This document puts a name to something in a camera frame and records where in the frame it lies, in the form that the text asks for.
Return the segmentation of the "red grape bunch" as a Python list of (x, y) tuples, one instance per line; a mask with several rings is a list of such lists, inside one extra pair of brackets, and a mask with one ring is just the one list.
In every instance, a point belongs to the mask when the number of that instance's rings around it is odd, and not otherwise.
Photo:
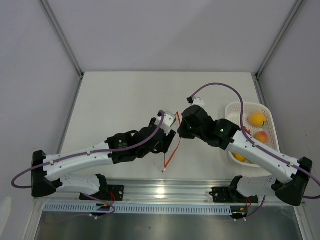
[(246, 126), (243, 127), (244, 131), (248, 134), (248, 135), (252, 135), (252, 132), (250, 129), (248, 129)]

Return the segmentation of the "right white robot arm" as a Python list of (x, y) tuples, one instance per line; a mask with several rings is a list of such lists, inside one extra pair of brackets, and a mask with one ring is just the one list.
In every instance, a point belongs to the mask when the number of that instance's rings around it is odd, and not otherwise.
[(213, 120), (198, 105), (192, 105), (182, 113), (177, 132), (182, 139), (198, 138), (211, 147), (239, 154), (270, 174), (235, 176), (228, 187), (228, 196), (235, 203), (243, 198), (275, 196), (288, 205), (301, 205), (313, 166), (309, 158), (296, 159), (282, 154), (246, 135), (227, 119)]

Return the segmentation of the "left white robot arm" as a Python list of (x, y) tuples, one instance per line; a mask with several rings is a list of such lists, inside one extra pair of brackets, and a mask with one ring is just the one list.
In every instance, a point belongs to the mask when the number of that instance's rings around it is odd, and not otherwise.
[(79, 193), (82, 200), (87, 200), (89, 196), (97, 200), (105, 199), (109, 186), (104, 175), (79, 176), (74, 173), (92, 167), (133, 162), (150, 153), (167, 153), (176, 135), (172, 129), (175, 122), (176, 117), (166, 113), (163, 117), (152, 118), (149, 125), (139, 131), (118, 133), (83, 150), (56, 155), (35, 151), (31, 162), (32, 197), (67, 192)]

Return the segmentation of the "white cauliflower with leaves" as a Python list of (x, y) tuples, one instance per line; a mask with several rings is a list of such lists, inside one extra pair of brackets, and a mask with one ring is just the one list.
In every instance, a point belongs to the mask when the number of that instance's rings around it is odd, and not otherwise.
[(250, 164), (250, 165), (254, 165), (254, 163), (253, 162), (251, 162), (249, 159), (245, 159), (245, 161), (244, 161), (244, 163), (246, 163), (246, 164)]

